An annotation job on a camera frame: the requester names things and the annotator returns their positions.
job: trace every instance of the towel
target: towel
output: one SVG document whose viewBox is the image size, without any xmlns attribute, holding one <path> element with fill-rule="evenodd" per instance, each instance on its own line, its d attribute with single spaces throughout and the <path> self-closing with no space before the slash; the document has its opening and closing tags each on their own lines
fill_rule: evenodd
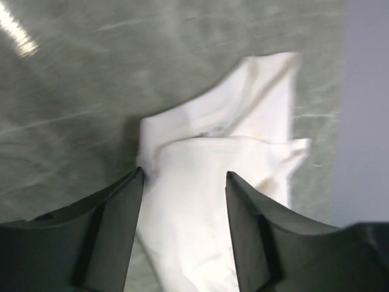
<svg viewBox="0 0 389 292">
<path fill-rule="evenodd" d="M 164 291 L 239 292 L 225 175 L 290 207 L 309 140 L 290 138 L 296 53 L 247 57 L 205 94 L 141 122 L 137 232 Z"/>
</svg>

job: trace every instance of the wrinkle in cloth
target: wrinkle in cloth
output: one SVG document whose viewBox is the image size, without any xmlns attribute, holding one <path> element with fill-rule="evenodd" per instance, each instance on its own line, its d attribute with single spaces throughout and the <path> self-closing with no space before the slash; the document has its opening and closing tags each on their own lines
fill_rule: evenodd
<svg viewBox="0 0 389 292">
<path fill-rule="evenodd" d="M 168 292 L 239 292 L 225 175 L 290 207 L 308 139 L 291 140 L 298 55 L 247 57 L 205 94 L 141 122 L 138 235 Z"/>
</svg>

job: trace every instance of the cloth fold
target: cloth fold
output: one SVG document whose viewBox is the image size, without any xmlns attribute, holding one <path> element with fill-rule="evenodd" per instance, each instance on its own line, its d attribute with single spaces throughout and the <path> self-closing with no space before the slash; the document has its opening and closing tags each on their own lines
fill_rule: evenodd
<svg viewBox="0 0 389 292">
<path fill-rule="evenodd" d="M 138 235 L 168 292 L 239 291 L 225 201 L 233 171 L 290 207 L 309 140 L 290 141 L 298 55 L 247 57 L 205 94 L 141 123 Z"/>
</svg>

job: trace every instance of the green-gray surface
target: green-gray surface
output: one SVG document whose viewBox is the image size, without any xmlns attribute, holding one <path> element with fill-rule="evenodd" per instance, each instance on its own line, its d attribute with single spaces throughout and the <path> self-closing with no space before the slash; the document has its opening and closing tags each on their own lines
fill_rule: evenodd
<svg viewBox="0 0 389 292">
<path fill-rule="evenodd" d="M 246 55 L 302 53 L 293 208 L 328 222 L 342 0 L 2 0 L 0 220 L 32 218 L 134 165 L 139 119 L 212 87 Z M 135 244 L 127 291 L 160 291 Z"/>
</svg>

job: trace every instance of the white cloth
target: white cloth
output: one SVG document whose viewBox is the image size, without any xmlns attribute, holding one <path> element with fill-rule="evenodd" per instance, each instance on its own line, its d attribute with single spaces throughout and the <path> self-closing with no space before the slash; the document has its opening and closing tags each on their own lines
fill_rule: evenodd
<svg viewBox="0 0 389 292">
<path fill-rule="evenodd" d="M 167 292 L 239 292 L 225 201 L 234 171 L 289 207 L 309 141 L 289 140 L 298 58 L 247 57 L 218 86 L 141 123 L 138 235 Z"/>
</svg>

